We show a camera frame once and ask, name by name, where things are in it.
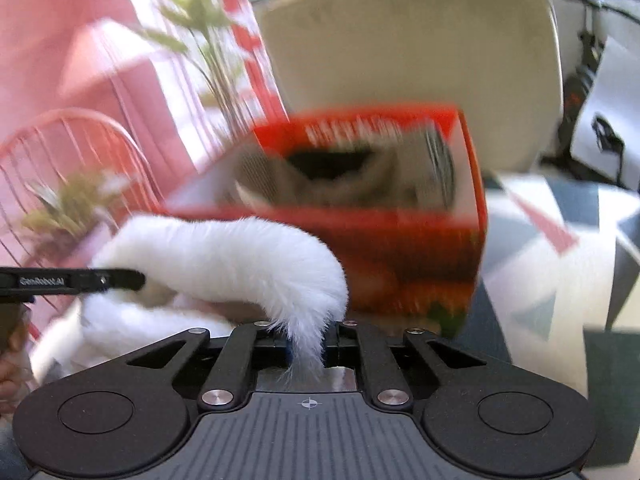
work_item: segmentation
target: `human hand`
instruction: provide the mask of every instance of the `human hand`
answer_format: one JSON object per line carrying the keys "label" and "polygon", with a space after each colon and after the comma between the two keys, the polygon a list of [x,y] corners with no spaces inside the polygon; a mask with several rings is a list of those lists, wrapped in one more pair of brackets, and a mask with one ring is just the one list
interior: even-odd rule
{"label": "human hand", "polygon": [[9,338],[7,350],[0,355],[0,415],[12,414],[28,393],[31,366],[25,351],[28,319],[23,319]]}

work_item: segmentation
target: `ribbed gray panel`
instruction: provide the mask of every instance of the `ribbed gray panel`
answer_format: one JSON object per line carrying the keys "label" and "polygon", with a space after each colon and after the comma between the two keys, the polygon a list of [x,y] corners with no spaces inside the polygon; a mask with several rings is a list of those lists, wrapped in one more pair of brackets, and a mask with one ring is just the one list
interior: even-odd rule
{"label": "ribbed gray panel", "polygon": [[204,416],[180,451],[131,480],[481,478],[437,455],[409,417],[377,412],[358,393],[256,393],[238,412]]}

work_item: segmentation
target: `white paper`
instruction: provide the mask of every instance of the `white paper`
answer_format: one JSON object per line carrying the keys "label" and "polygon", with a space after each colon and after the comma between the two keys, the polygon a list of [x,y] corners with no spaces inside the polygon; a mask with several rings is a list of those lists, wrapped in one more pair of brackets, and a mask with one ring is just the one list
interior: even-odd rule
{"label": "white paper", "polygon": [[591,124],[604,117],[624,140],[622,184],[633,190],[640,185],[640,58],[612,37],[607,40],[591,93],[578,117],[571,155],[598,173],[616,180],[620,160],[601,152]]}

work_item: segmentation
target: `pink triangle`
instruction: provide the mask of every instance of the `pink triangle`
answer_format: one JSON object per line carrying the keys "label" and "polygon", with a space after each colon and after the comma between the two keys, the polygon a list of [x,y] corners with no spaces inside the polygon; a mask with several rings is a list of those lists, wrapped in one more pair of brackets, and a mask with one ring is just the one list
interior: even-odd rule
{"label": "pink triangle", "polygon": [[535,225],[545,238],[553,245],[556,253],[561,256],[576,245],[579,238],[569,232],[564,226],[558,225],[554,220],[545,215],[540,209],[535,208],[530,203],[524,201],[519,196],[511,195],[514,202],[527,214],[533,225]]}

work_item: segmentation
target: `chair backrest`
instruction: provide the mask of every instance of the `chair backrest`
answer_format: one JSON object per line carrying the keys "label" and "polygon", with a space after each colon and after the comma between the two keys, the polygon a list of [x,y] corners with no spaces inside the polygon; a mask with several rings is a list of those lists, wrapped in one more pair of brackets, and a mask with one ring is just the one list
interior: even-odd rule
{"label": "chair backrest", "polygon": [[454,103],[481,167],[511,171],[561,116],[550,0],[271,0],[257,19],[290,112]]}
{"label": "chair backrest", "polygon": [[[74,173],[99,169],[125,174],[132,181],[113,211],[118,224],[133,211],[157,209],[145,157],[126,130],[103,114],[78,108],[52,110],[5,140],[0,145],[0,266],[52,264],[35,253],[33,240],[20,228],[24,215],[42,208],[29,190],[30,183],[56,190]],[[109,235],[103,235],[102,241]],[[99,246],[85,244],[81,249],[84,256],[54,264],[84,266],[92,256],[90,251]],[[68,298],[39,299],[33,310],[35,325],[44,327],[67,304]],[[34,336],[37,327],[32,330]]]}

